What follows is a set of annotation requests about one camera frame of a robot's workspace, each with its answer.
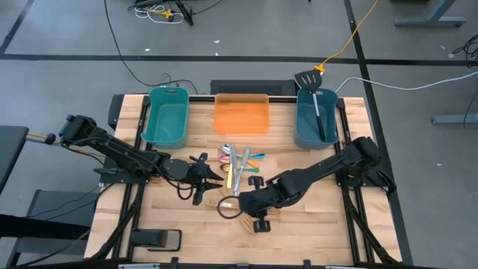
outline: white cable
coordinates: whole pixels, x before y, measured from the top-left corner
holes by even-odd
[[[397,89],[397,90],[421,90],[421,89],[424,89],[424,88],[427,88],[427,87],[431,87],[431,86],[435,86],[435,85],[438,85],[438,84],[442,84],[442,83],[445,83],[445,82],[452,82],[452,81],[458,81],[460,79],[464,79],[464,78],[469,78],[473,75],[476,75],[478,74],[478,71],[477,72],[472,72],[471,74],[468,74],[468,75],[464,75],[462,77],[459,77],[459,78],[450,78],[450,79],[445,79],[443,81],[438,81],[438,82],[435,82],[435,83],[431,83],[431,84],[428,84],[428,85],[425,85],[425,86],[421,86],[421,87],[413,87],[413,88],[402,88],[402,87],[395,87],[395,86],[390,86],[390,85],[386,85],[386,84],[382,84],[382,83],[379,83],[379,82],[375,82],[375,81],[369,81],[367,79],[363,79],[363,78],[356,78],[356,77],[352,77],[352,78],[348,78],[346,79],[344,82],[342,82],[341,86],[335,91],[336,93],[341,90],[341,88],[351,79],[356,79],[356,80],[359,80],[359,81],[366,81],[366,82],[369,82],[371,84],[375,84],[375,85],[379,85],[379,86],[383,86],[383,87],[389,87],[389,88],[392,88],[392,89]]]
[[[157,11],[157,12],[164,12],[166,10],[166,8],[163,6],[163,5],[155,5],[153,6],[152,8],[150,9],[145,9],[145,8],[137,8],[135,7],[134,8],[134,15],[140,19],[145,19],[145,18],[149,18],[152,22],[154,23],[163,23],[163,24],[180,24],[181,22],[184,21],[184,16],[181,14],[181,13],[173,13],[171,14],[171,16],[181,16],[182,20],[179,21],[179,22],[164,22],[164,21],[157,21],[157,20],[154,20],[151,16],[151,14],[154,14],[152,13],[150,10],[154,10],[154,11]]]

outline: yellow extension cord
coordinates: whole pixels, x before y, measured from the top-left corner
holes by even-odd
[[[43,138],[45,139],[46,138],[46,135],[43,135],[43,134],[35,134],[35,133],[28,133],[28,136],[32,136],[32,137],[38,137],[38,138]],[[70,149],[74,149],[76,150],[77,152],[81,152],[81,153],[84,153],[84,154],[92,154],[91,152],[88,152],[88,151],[84,151],[83,149],[81,149],[79,146],[69,146]]]
[[[330,57],[328,57],[324,62],[322,62],[321,64],[319,64],[318,66],[315,66],[314,69],[316,70],[319,70],[321,72],[325,72],[326,71],[326,68],[325,68],[325,64],[330,61],[330,59],[333,59],[339,55],[341,55],[342,53],[344,53],[345,49],[348,47],[348,45],[350,44],[350,42],[352,42],[352,39],[353,37],[357,34],[357,31],[359,30],[361,24],[367,19],[367,17],[372,13],[372,10],[375,8],[375,6],[379,3],[379,0],[375,0],[375,3],[373,3],[372,7],[370,8],[370,10],[367,12],[367,14],[365,14],[364,18],[358,23],[356,29],[354,30],[354,32],[352,33],[352,35],[350,36],[349,40],[345,43],[345,46],[342,48],[342,50],[339,51],[339,53],[337,54],[334,54]]]

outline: utensil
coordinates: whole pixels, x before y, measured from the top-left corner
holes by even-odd
[[[221,155],[219,157],[219,161],[221,162],[221,164],[230,164],[231,163],[231,157],[230,157],[230,155]],[[252,167],[259,168],[259,164],[256,163],[253,160],[247,159],[247,164],[252,166]]]
[[[224,154],[231,155],[231,149],[229,148],[228,144],[222,144],[221,150],[224,152]],[[264,153],[252,154],[252,155],[249,155],[249,158],[266,158],[266,155]]]
[[[235,185],[236,174],[237,174],[237,165],[238,160],[236,158],[236,149],[234,148],[234,144],[231,144],[231,170],[232,170],[232,180],[234,181],[233,185]]]
[[[320,117],[319,105],[317,103],[317,90],[322,85],[322,76],[320,75],[319,70],[309,70],[300,72],[294,75],[296,78],[297,84],[302,88],[310,91],[312,93],[312,98],[314,98],[314,107],[315,107],[315,116],[317,120],[317,127],[319,128],[319,135],[322,141],[326,140],[326,134],[323,130],[322,119]]]
[[[232,189],[232,193],[234,194],[234,196],[238,195],[240,176],[242,175],[242,171],[244,170],[244,167],[246,166],[247,157],[249,157],[249,151],[250,151],[250,148],[246,146],[246,149],[244,150],[244,155],[242,157],[242,162],[240,163],[239,173],[236,175],[236,180],[234,181],[234,188]]]
[[[224,172],[229,172],[230,164],[221,164],[220,168]],[[259,173],[258,168],[244,168],[244,172]]]

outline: black spatula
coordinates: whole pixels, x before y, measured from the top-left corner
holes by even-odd
[[[322,85],[322,76],[318,70],[310,70],[295,74],[297,84],[302,88],[309,90],[314,98],[315,116],[317,117],[317,126],[319,127],[320,139],[325,142],[326,134],[323,130],[322,120],[319,113],[319,105],[317,104],[317,90]]]

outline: black floor stripe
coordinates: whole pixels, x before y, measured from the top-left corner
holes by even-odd
[[[12,42],[13,37],[15,36],[23,20],[25,19],[28,12],[30,11],[30,7],[33,5],[34,1],[35,0],[28,0],[25,6],[23,7],[21,14],[16,19],[15,23],[13,24],[12,28],[10,29],[7,36],[4,38],[3,43],[0,46],[0,55],[4,54],[7,51],[7,48],[10,45],[10,42]]]
[[[347,12],[347,18],[350,24],[351,32],[354,32],[356,29],[356,19],[353,15],[352,4],[350,0],[344,0],[345,9]],[[367,63],[364,56],[364,51],[361,47],[360,36],[357,33],[353,37],[353,44],[356,49],[358,66],[360,67],[360,73],[362,78],[370,80],[370,75],[367,69]],[[370,117],[372,119],[373,130],[375,132],[375,139],[380,148],[380,153],[382,155],[382,163],[385,169],[385,172],[389,175],[392,175],[390,157],[388,156],[387,145],[385,143],[385,136],[383,134],[382,124],[380,123],[379,111],[376,105],[375,96],[373,95],[372,85],[364,81],[365,96],[367,98],[368,110]],[[397,233],[398,244],[400,248],[400,254],[402,256],[403,263],[406,265],[413,265],[412,261],[412,252],[409,246],[409,240],[406,236],[405,223],[403,221],[403,215],[401,212],[400,202],[398,200],[397,192],[393,193],[390,197],[390,205],[392,216],[394,219],[395,231]]]
[[[125,61],[178,61],[178,62],[258,62],[258,63],[311,63],[318,64],[322,57],[295,56],[192,56],[192,55],[125,55]],[[118,55],[18,55],[3,54],[0,60],[15,61],[121,61]],[[330,64],[358,64],[355,58],[333,58]],[[422,67],[465,67],[466,61],[443,60],[397,60],[366,59],[366,64],[387,66],[422,66]]]

